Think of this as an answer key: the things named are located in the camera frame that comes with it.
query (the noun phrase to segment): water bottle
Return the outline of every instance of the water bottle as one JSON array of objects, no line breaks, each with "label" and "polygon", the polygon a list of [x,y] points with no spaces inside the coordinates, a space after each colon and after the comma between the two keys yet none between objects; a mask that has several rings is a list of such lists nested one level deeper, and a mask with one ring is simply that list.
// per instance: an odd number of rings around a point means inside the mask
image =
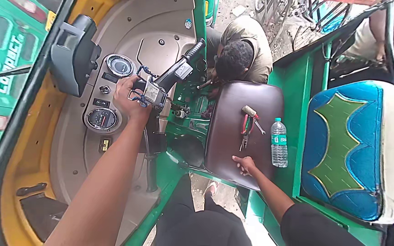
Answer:
[{"label": "water bottle", "polygon": [[271,126],[271,163],[277,167],[287,167],[287,128],[281,118],[275,118]]}]

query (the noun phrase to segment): brown leather seat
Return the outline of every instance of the brown leather seat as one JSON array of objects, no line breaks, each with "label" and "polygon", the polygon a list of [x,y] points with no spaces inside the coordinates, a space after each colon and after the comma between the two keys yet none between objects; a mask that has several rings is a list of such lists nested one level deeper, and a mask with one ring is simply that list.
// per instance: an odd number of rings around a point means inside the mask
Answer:
[{"label": "brown leather seat", "polygon": [[[241,128],[245,113],[242,108],[249,105],[259,117],[260,126],[266,131],[262,135],[254,125],[247,148],[239,151],[243,136]],[[274,167],[271,164],[270,127],[276,117],[282,118],[284,97],[279,87],[265,84],[233,81],[225,84],[215,105],[206,140],[205,168],[215,176],[241,186],[259,190],[250,176],[239,173],[232,155],[251,156],[256,166],[271,178]]]}]

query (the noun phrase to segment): spanner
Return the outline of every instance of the spanner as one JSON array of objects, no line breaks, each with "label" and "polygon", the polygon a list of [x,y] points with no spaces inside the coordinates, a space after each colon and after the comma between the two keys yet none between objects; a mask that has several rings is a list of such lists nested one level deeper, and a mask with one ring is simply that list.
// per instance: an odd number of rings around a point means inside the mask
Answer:
[{"label": "spanner", "polygon": [[258,121],[256,121],[256,118],[253,118],[253,122],[255,122],[256,126],[258,126],[259,130],[261,131],[262,135],[265,135],[265,131],[262,129],[262,127],[259,125]]}]

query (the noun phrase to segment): gauge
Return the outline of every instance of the gauge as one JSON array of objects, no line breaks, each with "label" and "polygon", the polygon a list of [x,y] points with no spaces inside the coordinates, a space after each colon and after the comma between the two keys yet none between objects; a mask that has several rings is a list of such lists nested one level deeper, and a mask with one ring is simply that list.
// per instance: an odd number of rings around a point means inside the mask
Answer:
[{"label": "gauge", "polygon": [[106,58],[107,66],[112,73],[119,77],[128,77],[133,74],[134,63],[126,56],[120,54],[108,55]]},{"label": "gauge", "polygon": [[89,112],[88,123],[98,130],[108,130],[116,125],[117,114],[112,109],[97,108]]}]

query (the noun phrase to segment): chrome gauge bezel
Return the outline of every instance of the chrome gauge bezel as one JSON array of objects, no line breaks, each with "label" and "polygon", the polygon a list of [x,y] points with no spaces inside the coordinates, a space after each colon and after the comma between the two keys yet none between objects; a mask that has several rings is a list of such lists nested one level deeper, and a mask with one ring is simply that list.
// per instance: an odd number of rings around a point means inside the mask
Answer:
[{"label": "chrome gauge bezel", "polygon": [[[130,64],[130,72],[128,72],[126,74],[120,74],[120,73],[117,73],[115,70],[113,70],[112,69],[112,61],[114,60],[115,57],[126,60]],[[125,78],[125,77],[132,75],[136,69],[135,63],[130,58],[128,58],[127,56],[120,55],[120,54],[110,54],[110,55],[106,56],[106,64],[107,64],[107,67],[109,68],[109,70],[114,75],[116,75],[120,78]]]},{"label": "chrome gauge bezel", "polygon": [[[93,125],[93,124],[90,122],[90,120],[89,120],[89,119],[90,119],[90,116],[91,116],[94,112],[99,111],[99,110],[106,110],[106,111],[111,112],[112,115],[115,117],[115,122],[114,122],[111,126],[109,126],[109,127],[98,127],[98,126]],[[114,126],[117,125],[117,123],[118,123],[118,116],[117,116],[117,113],[116,113],[115,111],[113,111],[112,109],[108,109],[108,108],[96,108],[96,109],[91,110],[91,111],[86,115],[86,123],[88,123],[88,125],[89,125],[90,127],[94,128],[94,129],[97,129],[97,130],[100,130],[100,131],[107,131],[107,130],[110,130],[111,128],[113,128]]]}]

